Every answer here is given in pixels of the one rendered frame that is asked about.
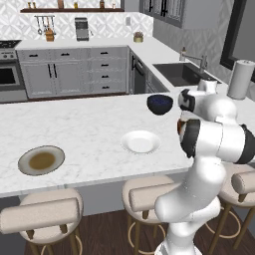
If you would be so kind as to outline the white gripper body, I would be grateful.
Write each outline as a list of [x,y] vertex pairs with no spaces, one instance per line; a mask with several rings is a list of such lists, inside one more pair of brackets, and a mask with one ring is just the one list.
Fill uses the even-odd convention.
[[206,92],[208,94],[215,94],[216,86],[217,86],[216,81],[201,79],[198,84],[198,90]]

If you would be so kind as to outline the dark blue bowl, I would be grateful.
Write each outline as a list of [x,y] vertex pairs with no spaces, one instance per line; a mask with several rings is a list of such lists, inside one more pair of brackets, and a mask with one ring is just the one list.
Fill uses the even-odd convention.
[[152,95],[146,100],[148,109],[157,116],[168,113],[173,105],[173,99],[166,95]]

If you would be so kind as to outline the silver tap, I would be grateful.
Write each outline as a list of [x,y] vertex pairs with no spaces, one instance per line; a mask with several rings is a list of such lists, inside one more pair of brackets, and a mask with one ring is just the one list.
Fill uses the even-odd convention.
[[180,54],[179,54],[179,60],[184,62],[186,58],[190,58],[192,60],[197,60],[199,62],[199,73],[200,74],[203,74],[204,71],[207,69],[207,57],[205,55],[202,55],[201,57],[190,56],[186,53],[185,47],[182,47]]

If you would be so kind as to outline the dark sink basin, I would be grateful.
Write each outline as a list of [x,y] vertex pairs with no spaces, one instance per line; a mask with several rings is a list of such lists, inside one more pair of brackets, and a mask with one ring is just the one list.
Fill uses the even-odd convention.
[[199,69],[191,63],[156,64],[157,70],[172,83],[174,87],[197,86],[200,80],[215,81],[206,73],[199,73]]

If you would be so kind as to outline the white paper towel roll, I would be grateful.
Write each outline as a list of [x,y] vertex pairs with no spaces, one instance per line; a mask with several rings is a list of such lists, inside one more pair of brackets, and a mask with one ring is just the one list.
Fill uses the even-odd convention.
[[234,100],[244,100],[255,70],[255,63],[248,60],[237,60],[234,63],[227,96]]

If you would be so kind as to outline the grey cupboard under sink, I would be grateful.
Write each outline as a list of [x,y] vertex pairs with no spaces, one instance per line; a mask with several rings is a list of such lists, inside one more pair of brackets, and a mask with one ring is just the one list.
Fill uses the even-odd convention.
[[168,89],[151,71],[146,74],[145,91],[149,94],[168,93]]

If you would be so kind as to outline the black dishwasher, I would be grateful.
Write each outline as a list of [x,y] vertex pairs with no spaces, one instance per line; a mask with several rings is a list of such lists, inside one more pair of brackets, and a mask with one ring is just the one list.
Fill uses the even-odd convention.
[[145,66],[134,52],[130,52],[129,56],[129,92],[132,95],[144,94]]

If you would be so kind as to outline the white plate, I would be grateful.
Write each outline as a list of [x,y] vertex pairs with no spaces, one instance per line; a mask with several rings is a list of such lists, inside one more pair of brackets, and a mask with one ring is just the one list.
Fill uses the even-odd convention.
[[160,148],[160,138],[147,130],[133,130],[123,135],[121,145],[129,152],[136,154],[153,153]]

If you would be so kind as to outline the beige round bar stool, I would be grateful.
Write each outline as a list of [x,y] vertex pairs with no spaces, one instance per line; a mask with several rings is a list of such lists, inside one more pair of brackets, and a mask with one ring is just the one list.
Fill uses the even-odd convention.
[[27,195],[18,206],[0,212],[0,232],[19,233],[33,255],[54,255],[53,245],[70,238],[73,255],[83,254],[79,232],[84,202],[74,188]]
[[156,237],[158,228],[161,229],[162,235],[166,236],[161,222],[155,215],[154,204],[159,196],[176,186],[177,183],[166,175],[130,179],[124,184],[122,201],[127,212],[127,241],[133,248],[133,255],[154,254],[153,251],[145,252],[139,249],[142,225],[153,227],[153,237]]
[[[255,214],[255,168],[249,164],[234,164],[229,162],[224,162],[224,167],[227,173],[226,180],[218,194],[220,201],[223,203],[221,207],[222,214],[215,231],[206,224],[207,229],[213,233],[213,239],[208,251],[209,254],[213,253],[220,237],[224,239],[235,238],[233,248],[237,249]],[[248,208],[249,212],[243,225],[240,225],[240,221],[237,221],[239,224],[238,231],[234,235],[223,236],[221,231],[233,206]]]

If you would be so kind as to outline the grey base cupboard run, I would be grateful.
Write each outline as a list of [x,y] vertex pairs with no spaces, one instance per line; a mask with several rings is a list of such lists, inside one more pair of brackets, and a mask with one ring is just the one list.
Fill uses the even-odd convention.
[[124,93],[127,47],[18,50],[28,97]]

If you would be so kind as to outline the silver coffee machine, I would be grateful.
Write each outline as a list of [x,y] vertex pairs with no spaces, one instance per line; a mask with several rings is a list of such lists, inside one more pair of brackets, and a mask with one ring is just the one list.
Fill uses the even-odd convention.
[[89,41],[93,32],[89,29],[88,19],[86,17],[75,18],[75,29],[78,41]]

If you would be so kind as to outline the grey plate with brown centre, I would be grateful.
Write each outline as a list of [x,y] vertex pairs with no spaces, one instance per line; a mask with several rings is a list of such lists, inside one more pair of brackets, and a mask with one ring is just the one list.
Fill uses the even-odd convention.
[[18,168],[26,175],[44,175],[59,168],[64,160],[62,149],[54,145],[43,145],[25,152],[18,160]]

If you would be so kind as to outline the grey wall cupboard run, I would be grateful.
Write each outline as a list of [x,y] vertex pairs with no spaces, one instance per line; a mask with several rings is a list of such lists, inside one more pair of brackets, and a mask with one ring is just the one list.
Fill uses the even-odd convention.
[[139,0],[139,11],[157,20],[181,28],[186,0]]

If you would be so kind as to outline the dark wooden wall shelf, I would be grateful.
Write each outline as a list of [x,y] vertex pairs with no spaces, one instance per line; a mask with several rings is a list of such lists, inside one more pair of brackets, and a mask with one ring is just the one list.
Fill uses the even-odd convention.
[[81,13],[103,13],[103,12],[124,12],[122,8],[24,8],[20,13],[57,13],[57,12],[81,12]]

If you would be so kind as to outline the rail with hanging tools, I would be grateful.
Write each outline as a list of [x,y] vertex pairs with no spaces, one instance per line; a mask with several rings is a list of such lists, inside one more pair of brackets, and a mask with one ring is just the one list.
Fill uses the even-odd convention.
[[54,27],[54,15],[35,15],[37,26],[38,26],[38,34],[44,35],[47,31],[52,31],[53,34],[56,34]]

